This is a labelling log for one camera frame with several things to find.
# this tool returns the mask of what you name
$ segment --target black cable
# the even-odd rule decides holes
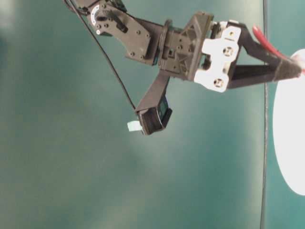
[[[62,0],[63,3],[66,5],[66,7],[68,8],[68,10],[70,10],[72,13],[75,13],[75,10],[69,5],[69,3],[67,2],[67,0]],[[81,15],[83,16],[87,16],[88,12],[87,11],[80,11],[80,10],[76,10],[78,11]]]
[[[95,40],[96,44],[99,46],[101,52],[103,53],[104,57],[106,58],[111,70],[113,71],[114,75],[116,76],[117,80],[119,81],[126,97],[127,97],[127,100],[128,102],[130,103],[130,105],[132,106],[132,108],[135,110],[135,106],[122,82],[122,80],[120,79],[118,73],[116,72],[111,60],[109,59],[107,53],[105,52],[105,50],[102,48],[102,46],[100,45],[99,41],[96,39],[96,37],[94,36],[94,34],[92,33],[92,31],[90,30],[89,26],[87,25],[87,23],[85,22],[85,20],[81,17],[81,14],[77,11],[75,5],[73,4],[72,0],[69,0],[69,3],[71,4],[71,7],[72,9],[74,10],[74,12],[77,14],[77,16],[79,17],[79,19],[82,21],[82,23],[84,24],[85,28],[88,30],[88,32],[90,33],[90,35],[92,36],[92,38]]]

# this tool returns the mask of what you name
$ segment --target wire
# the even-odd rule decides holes
[[[280,58],[287,59],[284,54],[280,53],[275,47],[273,47],[273,45],[267,40],[267,38],[265,38],[263,32],[259,29],[258,26],[253,26],[252,31],[254,36],[265,49]]]
[[[92,31],[90,30],[89,26],[87,25],[87,23],[85,22],[85,20],[81,17],[81,14],[80,12],[78,12],[78,10],[76,9],[75,5],[73,4],[72,0],[68,0],[70,5],[71,5],[71,8],[72,10],[74,10],[74,12],[77,14],[77,16],[79,17],[79,19],[82,21],[82,23],[84,24],[85,28],[87,29],[87,31],[90,33],[90,35],[92,36],[92,38],[94,39],[94,41],[96,42],[96,44],[98,45],[98,47],[100,48],[101,52],[103,53],[104,57],[106,58],[111,70],[113,71],[114,75],[116,76],[117,80],[119,81],[123,91],[124,91],[124,94],[128,100],[128,102],[130,103],[130,105],[132,106],[133,110],[135,110],[135,106],[122,82],[122,80],[120,79],[118,73],[116,72],[111,60],[109,59],[107,53],[105,52],[105,50],[102,48],[102,46],[100,45],[99,41],[96,39],[96,37],[94,36],[94,34],[92,33]]]
[[[69,3],[67,2],[67,0],[62,0],[63,3],[66,5],[66,7],[68,8],[68,10],[70,10],[72,13],[75,13],[74,9],[69,5]],[[77,10],[81,15],[83,16],[87,16],[89,13],[88,13],[88,10]]]

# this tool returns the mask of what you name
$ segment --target bolt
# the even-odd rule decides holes
[[[226,47],[224,48],[223,52],[224,52],[224,55],[229,57],[229,56],[232,56],[233,55],[233,48],[232,47]]]
[[[222,79],[214,80],[215,87],[221,88],[224,85],[224,81]]]

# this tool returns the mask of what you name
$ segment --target green backdrop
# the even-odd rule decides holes
[[[124,3],[136,17],[171,18],[176,27],[198,10],[263,27],[262,0]],[[99,40],[138,103],[158,69],[125,59],[114,38]],[[240,60],[256,63],[244,52]],[[61,0],[3,0],[1,227],[259,228],[264,86],[218,94],[173,79],[167,94],[168,128],[150,137],[128,133],[135,116],[76,15]]]
[[[305,48],[305,2],[302,0],[268,0],[266,9],[267,33],[274,46],[288,56],[299,49]],[[304,228],[305,197],[297,195],[285,183],[275,157],[272,118],[276,84],[269,83],[268,91],[269,125],[264,210],[265,228]]]

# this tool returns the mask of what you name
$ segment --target red wire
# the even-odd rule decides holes
[[[269,52],[273,53],[274,55],[287,59],[287,57],[283,54],[281,54],[275,47],[272,46],[272,44],[265,38],[262,31],[259,29],[258,26],[253,26],[252,28],[254,36],[257,38],[257,40],[260,42],[260,44],[267,49]]]

